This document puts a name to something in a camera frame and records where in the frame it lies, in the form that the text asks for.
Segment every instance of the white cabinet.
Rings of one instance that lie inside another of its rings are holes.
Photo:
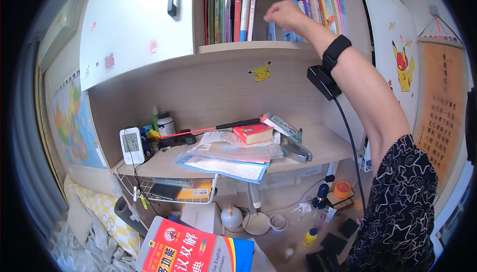
[[[172,2],[174,16],[168,14],[169,0],[89,0],[81,31],[81,90],[194,54],[193,0]]]

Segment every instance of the black wristband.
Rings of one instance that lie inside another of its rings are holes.
[[[350,46],[351,41],[347,37],[338,36],[323,53],[321,70],[326,74],[331,74],[331,70],[336,66],[340,54]]]

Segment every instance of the digital clock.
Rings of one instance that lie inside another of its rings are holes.
[[[119,139],[121,140],[122,155],[126,164],[144,163],[145,157],[139,128],[133,127],[121,130]]]

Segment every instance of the white bottle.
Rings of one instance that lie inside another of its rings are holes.
[[[160,136],[171,136],[176,134],[174,121],[172,120],[169,112],[161,112],[158,114],[158,128]]]

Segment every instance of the star pattern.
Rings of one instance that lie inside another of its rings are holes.
[[[373,180],[347,271],[428,271],[434,263],[437,175],[411,135],[388,151]]]

